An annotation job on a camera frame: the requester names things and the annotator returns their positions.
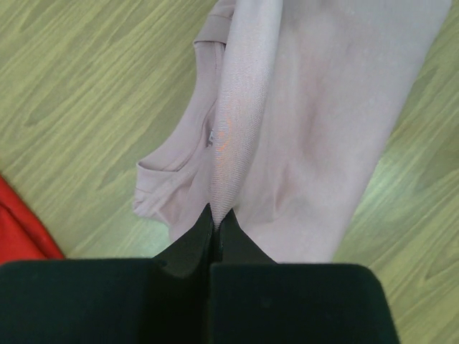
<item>pink fabric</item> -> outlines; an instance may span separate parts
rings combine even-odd
[[[235,1],[214,7],[194,43],[195,92],[139,162],[134,209],[175,240],[205,204],[217,224],[234,208],[274,260],[327,262],[450,0],[281,4],[238,1],[234,18]]]

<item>clothing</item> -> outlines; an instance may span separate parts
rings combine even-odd
[[[62,258],[64,255],[39,219],[0,177],[0,264]]]
[[[328,262],[449,7],[219,1],[194,43],[190,104],[138,164],[135,212],[176,240],[210,202],[275,261]]]
[[[382,286],[363,267],[217,263],[208,283],[200,276],[171,278],[154,259],[5,264],[1,342],[399,342]]]

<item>light wood grain floor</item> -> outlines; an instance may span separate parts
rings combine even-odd
[[[214,0],[1,0],[0,173],[69,257],[151,257],[136,161],[177,124]],[[404,343],[459,343],[459,0],[337,262],[370,266]]]

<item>floor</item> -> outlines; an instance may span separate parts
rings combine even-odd
[[[2,0],[0,173],[65,254],[151,257],[136,161],[177,124],[214,0]],[[336,262],[372,268],[403,343],[459,343],[459,0]]]

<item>knit fabric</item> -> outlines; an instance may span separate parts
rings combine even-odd
[[[189,106],[138,164],[135,212],[175,240],[210,202],[277,262],[330,261],[449,7],[220,0]]]
[[[210,206],[218,226],[252,163],[278,48],[282,1],[239,1],[229,30],[214,124]]]

